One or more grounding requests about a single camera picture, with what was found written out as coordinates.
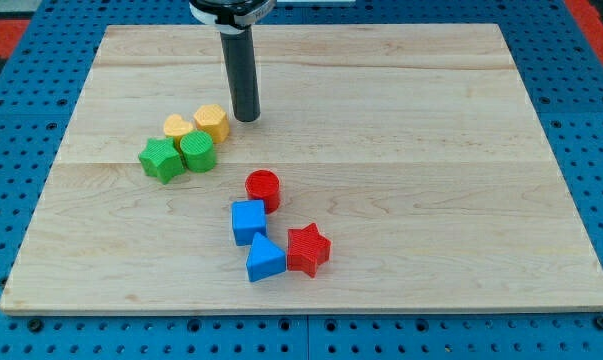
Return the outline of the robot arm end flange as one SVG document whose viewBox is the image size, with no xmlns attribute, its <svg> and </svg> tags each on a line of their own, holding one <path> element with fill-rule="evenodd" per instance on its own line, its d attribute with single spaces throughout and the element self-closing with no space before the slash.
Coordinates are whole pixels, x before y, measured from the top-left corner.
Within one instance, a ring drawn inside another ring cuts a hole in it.
<svg viewBox="0 0 603 360">
<path fill-rule="evenodd" d="M 276 0 L 189 0 L 195 19 L 229 35 L 245 31 L 266 17 L 276 4 Z"/>
</svg>

